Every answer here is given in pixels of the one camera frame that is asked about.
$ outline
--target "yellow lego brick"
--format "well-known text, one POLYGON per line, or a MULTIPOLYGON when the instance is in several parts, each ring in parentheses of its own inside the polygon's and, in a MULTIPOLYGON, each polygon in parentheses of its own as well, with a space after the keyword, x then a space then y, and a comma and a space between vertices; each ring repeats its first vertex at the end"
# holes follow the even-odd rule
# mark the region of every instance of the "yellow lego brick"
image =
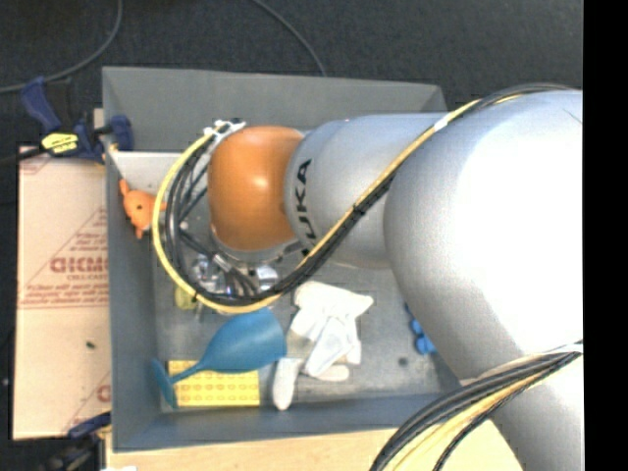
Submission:
MULTIPOLYGON (((168 361, 170 375, 189 368, 196 361, 168 361)), ((175 384, 179 406, 259 406, 257 371, 225 374, 204 370, 175 384)))

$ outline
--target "yellow cable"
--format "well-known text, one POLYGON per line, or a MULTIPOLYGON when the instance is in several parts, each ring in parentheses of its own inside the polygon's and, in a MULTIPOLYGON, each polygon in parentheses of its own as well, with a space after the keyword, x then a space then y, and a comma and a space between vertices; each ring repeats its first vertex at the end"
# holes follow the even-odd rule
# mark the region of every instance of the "yellow cable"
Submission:
POLYGON ((532 386, 544 372, 537 373, 511 384, 472 404, 463 412, 449 418, 441 425, 432 426, 404 446, 384 468, 385 471, 432 470, 450 442, 479 415, 486 413, 497 403, 520 388, 532 386))
MULTIPOLYGON (((358 200, 353 203, 353 205, 342 215, 342 217, 336 222, 336 224, 331 227, 327 233, 321 237, 321 239, 316 243, 316 245, 309 251, 309 253, 301 260, 298 264, 297 268, 301 267, 305 264, 309 259, 311 259, 325 244, 329 241, 329 239, 340 229, 344 221, 350 217, 353 213, 353 209, 359 205, 369 196, 369 194, 386 178, 388 178, 392 173, 394 173, 401 164, 407 159, 412 152, 414 152, 417 148, 419 148, 423 143, 425 143, 435 132, 438 132, 448 123, 453 121, 454 119, 460 117, 462 114, 467 112, 473 105, 475 105, 479 100, 472 101, 467 103, 466 105, 454 110, 452 112, 447 113, 442 119, 436 122, 434 125, 430 126, 428 129, 423 131, 419 136, 417 136, 408 146, 406 146, 401 153, 399 153, 394 160, 380 173, 380 175, 371 183, 371 185, 360 195, 358 200)), ((181 156, 175 161, 172 165, 166 177, 162 180, 161 186, 157 192, 157 196, 155 199, 156 204, 161 204, 166 196, 166 190, 171 184, 171 181, 174 179, 175 175, 179 171, 179 169, 187 162, 189 157, 203 144, 205 144, 212 136, 214 136, 215 132, 210 132, 199 137, 191 146, 189 146, 185 152, 181 154, 181 156)), ((166 256, 166 252, 164 251, 164 247, 161 242, 161 237, 159 234, 159 208, 155 208, 153 211, 152 222, 152 238, 153 238, 153 246, 155 247, 155 253, 157 258, 161 262, 162 266, 168 273, 168 275, 172 278, 175 284, 180 287, 183 291, 185 291, 189 296, 196 298, 198 301, 203 304, 216 309, 221 312, 225 312, 228 314, 243 314, 246 312, 253 312, 255 310, 261 309, 262 307, 266 307, 270 305, 275 300, 282 296, 281 293, 275 294, 272 296, 268 296, 259 300, 257 302, 251 303, 249 305, 242 306, 231 306, 225 305, 219 302, 215 302, 206 298, 202 294, 198 294, 196 289, 194 289, 188 282, 186 282, 177 272, 177 270, 173 267, 166 256)))

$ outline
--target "gray box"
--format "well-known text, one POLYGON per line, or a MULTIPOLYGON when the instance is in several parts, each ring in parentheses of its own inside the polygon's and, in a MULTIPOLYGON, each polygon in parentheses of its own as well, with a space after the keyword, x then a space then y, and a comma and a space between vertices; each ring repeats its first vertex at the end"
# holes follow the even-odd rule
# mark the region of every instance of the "gray box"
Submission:
MULTIPOLYGON (((313 279, 370 294, 359 318, 362 363, 345 383, 300 376, 286 412, 272 404, 274 367, 260 370, 259 408, 180 409, 161 398, 150 360, 195 359, 228 319, 206 309, 200 321, 175 307, 174 287, 152 251, 149 235, 134 236, 118 189, 155 191, 170 163, 216 118, 312 128, 366 113, 444 111, 431 85, 151 69, 105 69, 105 117, 130 117, 141 151, 107 160, 109 274, 115 450, 292 438, 397 427, 412 413, 457 387, 437 354, 414 349, 411 317, 390 271, 333 263, 313 279)), ((273 311, 285 330, 294 312, 289 295, 273 311)))

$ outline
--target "white glove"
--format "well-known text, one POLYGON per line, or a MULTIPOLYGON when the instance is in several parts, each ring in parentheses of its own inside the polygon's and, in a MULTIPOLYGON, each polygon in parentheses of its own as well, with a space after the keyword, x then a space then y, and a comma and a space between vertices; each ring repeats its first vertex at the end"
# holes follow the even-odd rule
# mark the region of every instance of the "white glove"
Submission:
POLYGON ((372 304, 373 298, 323 283, 305 283, 294 296, 300 308, 288 330, 288 354, 277 365, 273 401, 287 409, 294 395, 299 372, 328 382, 342 382, 349 376, 344 358, 359 364, 361 343, 355 320, 372 304))

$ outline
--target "orange toy fish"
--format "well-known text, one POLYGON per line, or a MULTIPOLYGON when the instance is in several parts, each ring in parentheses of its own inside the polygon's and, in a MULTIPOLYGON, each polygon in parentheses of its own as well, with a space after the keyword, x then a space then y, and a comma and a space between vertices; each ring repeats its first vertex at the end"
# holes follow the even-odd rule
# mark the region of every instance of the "orange toy fish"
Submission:
MULTIPOLYGON (((141 239, 143 234, 150 229, 155 196, 142 190, 131 190, 125 179, 120 180, 120 192, 124 198, 125 212, 135 226, 135 236, 141 239)), ((165 202, 161 203, 159 210, 166 210, 165 202)))

